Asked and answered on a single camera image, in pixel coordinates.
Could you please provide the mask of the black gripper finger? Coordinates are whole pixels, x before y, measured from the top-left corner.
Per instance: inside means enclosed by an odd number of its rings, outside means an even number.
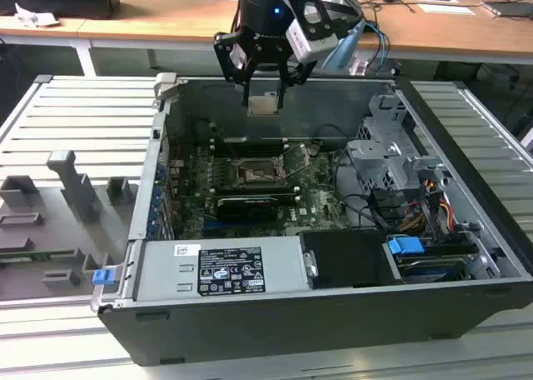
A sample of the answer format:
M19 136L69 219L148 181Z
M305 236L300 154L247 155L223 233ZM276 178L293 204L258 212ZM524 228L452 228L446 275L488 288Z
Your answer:
M298 64L292 71L289 70L287 62L278 64L280 79L277 87L277 106L283 107L285 92L294 85L302 85L312 73L312 63Z
M226 81L243 87L242 106L247 107L252 78L252 60L248 58L241 68L232 61L231 54L234 48L239 46L239 41L239 32L218 32L214 37L214 52Z

